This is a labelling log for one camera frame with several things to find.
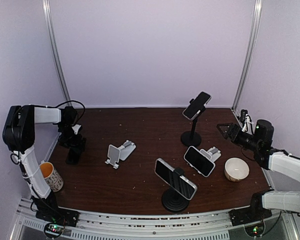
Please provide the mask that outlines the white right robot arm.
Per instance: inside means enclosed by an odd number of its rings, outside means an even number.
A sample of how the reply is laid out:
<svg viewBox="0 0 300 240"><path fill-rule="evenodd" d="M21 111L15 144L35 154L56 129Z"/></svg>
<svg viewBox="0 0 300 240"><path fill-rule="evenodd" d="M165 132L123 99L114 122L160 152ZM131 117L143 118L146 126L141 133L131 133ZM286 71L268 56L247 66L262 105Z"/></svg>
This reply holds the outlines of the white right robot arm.
<svg viewBox="0 0 300 240"><path fill-rule="evenodd" d="M219 123L217 129L225 139L233 144L253 153L254 161L264 169L267 174L282 176L283 180L298 183L300 186L300 158L288 153L285 149L272 146L274 127L265 120L256 122L254 133L245 132L236 123ZM269 210L280 210L300 215L300 187L288 189L277 180L274 189L254 193L250 206L244 214L249 220L259 220Z"/></svg>

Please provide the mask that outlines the black smartphone no case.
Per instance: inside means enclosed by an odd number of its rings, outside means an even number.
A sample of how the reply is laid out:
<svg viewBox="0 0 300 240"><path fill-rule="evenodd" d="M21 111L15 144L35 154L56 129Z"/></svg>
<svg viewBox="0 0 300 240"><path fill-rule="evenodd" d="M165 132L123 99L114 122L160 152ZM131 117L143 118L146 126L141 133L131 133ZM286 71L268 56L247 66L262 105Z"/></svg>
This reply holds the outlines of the black smartphone no case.
<svg viewBox="0 0 300 240"><path fill-rule="evenodd" d="M69 149L65 163L68 165L77 165L79 163L82 150L76 147L72 147Z"/></svg>

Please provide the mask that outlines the front aluminium rail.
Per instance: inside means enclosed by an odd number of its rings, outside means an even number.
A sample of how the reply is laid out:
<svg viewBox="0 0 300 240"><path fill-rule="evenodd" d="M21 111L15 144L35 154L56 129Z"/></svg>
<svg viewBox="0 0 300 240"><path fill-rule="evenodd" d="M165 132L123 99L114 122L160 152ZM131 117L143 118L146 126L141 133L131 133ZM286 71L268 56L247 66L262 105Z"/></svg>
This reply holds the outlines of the front aluminium rail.
<svg viewBox="0 0 300 240"><path fill-rule="evenodd" d="M228 210L174 215L80 211L75 227L59 226L56 240L298 240L295 219L273 211L261 221L233 225Z"/></svg>

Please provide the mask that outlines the smartphone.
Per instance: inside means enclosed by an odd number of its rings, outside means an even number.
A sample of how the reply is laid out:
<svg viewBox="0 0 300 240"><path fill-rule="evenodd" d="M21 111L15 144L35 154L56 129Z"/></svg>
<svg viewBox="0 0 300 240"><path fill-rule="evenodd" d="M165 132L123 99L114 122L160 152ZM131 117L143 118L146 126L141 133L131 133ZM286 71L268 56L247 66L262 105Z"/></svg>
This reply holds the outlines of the smartphone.
<svg viewBox="0 0 300 240"><path fill-rule="evenodd" d="M209 177L216 165L208 157L204 156L197 148L190 146L183 159L204 177Z"/></svg>
<svg viewBox="0 0 300 240"><path fill-rule="evenodd" d="M206 104L210 101L211 95L206 92L200 92L199 95L194 98L189 106L182 112L182 115L188 120L194 120L199 113L204 111Z"/></svg>
<svg viewBox="0 0 300 240"><path fill-rule="evenodd" d="M191 200L198 190L195 183L190 181L183 173L177 173L177 169L173 168L162 158L158 158L155 161L154 172L186 200Z"/></svg>

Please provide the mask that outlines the aluminium frame post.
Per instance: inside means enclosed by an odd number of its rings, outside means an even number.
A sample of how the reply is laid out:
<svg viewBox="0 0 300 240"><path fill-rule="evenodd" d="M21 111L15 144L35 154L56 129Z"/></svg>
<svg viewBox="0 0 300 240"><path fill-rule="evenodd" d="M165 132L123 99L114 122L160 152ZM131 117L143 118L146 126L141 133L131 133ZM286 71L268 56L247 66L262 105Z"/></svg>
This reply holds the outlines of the aluminium frame post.
<svg viewBox="0 0 300 240"><path fill-rule="evenodd" d="M55 65L58 81L60 83L60 87L64 99L66 101L70 101L71 98L64 77L64 72L60 60L60 55L59 55L55 31L54 31L53 18L51 13L51 3L49 0L42 0L41 2L42 2L43 14L46 22L47 32L48 32L52 56L53 56L53 62Z"/></svg>
<svg viewBox="0 0 300 240"><path fill-rule="evenodd" d="M236 112L238 110L240 99L242 97L245 83L249 74L249 69L252 63L252 58L253 58L253 54L254 54L254 50L257 43L258 34L259 34L259 29L260 29L262 9L263 9L263 1L255 0L245 59L244 59L244 63L243 63L243 67L239 79L238 88L231 107L233 112Z"/></svg>

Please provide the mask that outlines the right aluminium frame post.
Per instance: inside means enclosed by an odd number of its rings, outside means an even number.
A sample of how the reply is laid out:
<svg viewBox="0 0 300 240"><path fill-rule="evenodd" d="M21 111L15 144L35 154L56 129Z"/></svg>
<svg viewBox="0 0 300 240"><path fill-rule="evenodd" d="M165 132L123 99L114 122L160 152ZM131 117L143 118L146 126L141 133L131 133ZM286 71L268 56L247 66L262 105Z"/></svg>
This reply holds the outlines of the right aluminium frame post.
<svg viewBox="0 0 300 240"><path fill-rule="evenodd" d="M252 58L253 58L253 54L254 54L254 50L257 43L258 34L259 34L259 29L260 29L262 9L263 9L263 1L255 0L245 59L244 59L244 63L243 63L243 67L239 79L238 88L231 107L233 112L236 112L238 110L240 99L242 97L245 83L249 74L249 69L252 63Z"/></svg>

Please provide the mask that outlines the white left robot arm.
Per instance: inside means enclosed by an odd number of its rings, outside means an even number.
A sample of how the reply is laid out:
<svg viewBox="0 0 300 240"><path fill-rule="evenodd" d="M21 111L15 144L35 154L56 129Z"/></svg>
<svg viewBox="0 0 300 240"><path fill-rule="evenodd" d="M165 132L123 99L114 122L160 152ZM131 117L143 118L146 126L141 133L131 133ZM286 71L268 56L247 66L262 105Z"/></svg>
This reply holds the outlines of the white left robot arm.
<svg viewBox="0 0 300 240"><path fill-rule="evenodd" d="M11 161L20 167L23 179L27 182L33 202L51 222L62 218L53 190L45 181L35 154L35 125L53 124L57 126L58 144L68 149L65 162L78 164L85 150L86 138L80 131L78 121L83 117L66 103L55 107L42 105L13 105L10 107L3 127L2 139L11 151Z"/></svg>

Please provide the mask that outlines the black round-base stand front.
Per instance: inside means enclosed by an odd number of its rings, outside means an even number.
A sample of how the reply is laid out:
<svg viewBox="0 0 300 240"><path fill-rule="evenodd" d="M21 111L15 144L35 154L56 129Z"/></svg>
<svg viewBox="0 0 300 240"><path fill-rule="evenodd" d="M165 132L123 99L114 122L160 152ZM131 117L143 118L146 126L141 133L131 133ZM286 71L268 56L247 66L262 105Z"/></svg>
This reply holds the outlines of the black round-base stand front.
<svg viewBox="0 0 300 240"><path fill-rule="evenodd" d="M170 179L172 180L172 185L163 192L161 196L162 206L171 213L181 213L188 206L190 201L184 198L177 190L180 187L179 180L180 177L184 176L185 171L177 167L172 171Z"/></svg>

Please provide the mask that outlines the white folding stand right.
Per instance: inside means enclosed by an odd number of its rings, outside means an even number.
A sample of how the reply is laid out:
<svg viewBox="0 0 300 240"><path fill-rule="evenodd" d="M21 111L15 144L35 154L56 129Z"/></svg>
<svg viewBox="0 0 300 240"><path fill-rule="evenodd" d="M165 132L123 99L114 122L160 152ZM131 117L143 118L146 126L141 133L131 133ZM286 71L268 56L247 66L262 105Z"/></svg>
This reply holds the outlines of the white folding stand right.
<svg viewBox="0 0 300 240"><path fill-rule="evenodd" d="M215 162L221 157L221 151L215 146L211 147L208 151L204 149L199 150L209 161Z"/></svg>

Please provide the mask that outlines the black round-base phone stand rear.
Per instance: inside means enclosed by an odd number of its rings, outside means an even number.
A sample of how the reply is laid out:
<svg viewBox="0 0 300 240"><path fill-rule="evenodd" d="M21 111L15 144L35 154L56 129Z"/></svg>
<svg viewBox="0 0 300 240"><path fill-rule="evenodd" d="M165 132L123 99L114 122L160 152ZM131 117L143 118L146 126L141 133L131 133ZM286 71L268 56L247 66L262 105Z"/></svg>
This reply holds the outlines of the black round-base phone stand rear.
<svg viewBox="0 0 300 240"><path fill-rule="evenodd" d="M181 135L180 140L181 140L182 144L185 145L186 147L190 147L190 146L197 147L201 144L202 138L201 138L201 135L196 132L196 125L198 122L198 118L201 116L201 114L204 111L200 112L199 115L194 120L192 120L191 130L185 131Z"/></svg>

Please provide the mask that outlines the white ceramic bowl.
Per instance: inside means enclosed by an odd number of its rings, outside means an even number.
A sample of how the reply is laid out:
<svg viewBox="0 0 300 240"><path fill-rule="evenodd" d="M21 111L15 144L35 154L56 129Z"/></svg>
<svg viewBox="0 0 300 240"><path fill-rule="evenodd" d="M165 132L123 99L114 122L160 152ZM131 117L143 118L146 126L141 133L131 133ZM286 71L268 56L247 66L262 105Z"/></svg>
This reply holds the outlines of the white ceramic bowl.
<svg viewBox="0 0 300 240"><path fill-rule="evenodd" d="M224 175L231 182L240 182L247 178L249 173L248 164L238 157L229 158L224 164Z"/></svg>

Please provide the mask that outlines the floral mug yellow inside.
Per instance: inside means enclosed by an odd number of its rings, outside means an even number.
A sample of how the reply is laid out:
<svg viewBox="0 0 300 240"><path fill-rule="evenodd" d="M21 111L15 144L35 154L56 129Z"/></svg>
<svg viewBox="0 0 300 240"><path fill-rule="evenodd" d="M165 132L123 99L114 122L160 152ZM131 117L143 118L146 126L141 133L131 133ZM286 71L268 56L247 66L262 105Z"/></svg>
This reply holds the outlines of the floral mug yellow inside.
<svg viewBox="0 0 300 240"><path fill-rule="evenodd" d="M50 162L43 162L39 165L44 180L54 193L59 192L64 186L64 180L56 168Z"/></svg>

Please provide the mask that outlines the smartphone on white stand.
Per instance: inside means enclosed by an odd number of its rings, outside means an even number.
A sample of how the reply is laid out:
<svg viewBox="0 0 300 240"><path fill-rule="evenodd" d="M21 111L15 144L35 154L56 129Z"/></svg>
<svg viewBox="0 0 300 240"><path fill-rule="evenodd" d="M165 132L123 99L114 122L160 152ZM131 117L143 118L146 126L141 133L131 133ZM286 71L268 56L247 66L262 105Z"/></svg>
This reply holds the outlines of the smartphone on white stand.
<svg viewBox="0 0 300 240"><path fill-rule="evenodd" d="M183 159L204 177L209 177L216 165L208 157L204 156L197 148L190 146Z"/></svg>

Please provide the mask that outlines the white folding phone stand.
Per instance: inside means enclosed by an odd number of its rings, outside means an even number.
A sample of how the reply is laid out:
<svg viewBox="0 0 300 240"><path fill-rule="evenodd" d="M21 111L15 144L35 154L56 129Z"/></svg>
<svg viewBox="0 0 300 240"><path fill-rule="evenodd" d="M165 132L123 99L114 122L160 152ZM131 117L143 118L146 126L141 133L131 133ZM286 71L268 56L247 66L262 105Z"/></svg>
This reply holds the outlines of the white folding phone stand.
<svg viewBox="0 0 300 240"><path fill-rule="evenodd" d="M136 149L134 142L126 140L121 146L116 147L112 144L108 146L106 164L111 165L114 169L119 168L119 162L125 161Z"/></svg>

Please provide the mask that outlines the left aluminium frame post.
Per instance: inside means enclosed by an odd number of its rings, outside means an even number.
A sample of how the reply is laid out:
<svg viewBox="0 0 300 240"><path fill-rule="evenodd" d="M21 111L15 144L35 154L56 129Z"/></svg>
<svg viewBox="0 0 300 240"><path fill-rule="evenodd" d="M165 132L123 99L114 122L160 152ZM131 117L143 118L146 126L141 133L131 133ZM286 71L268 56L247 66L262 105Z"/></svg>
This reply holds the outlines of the left aluminium frame post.
<svg viewBox="0 0 300 240"><path fill-rule="evenodd" d="M58 81L60 83L60 87L64 99L66 101L70 101L71 98L64 77L64 72L60 60L60 55L59 55L55 31L54 31L53 18L51 13L51 3L49 0L42 0L41 2L42 2L43 14L46 22L47 32L48 32L52 56L53 56L53 62L55 65Z"/></svg>

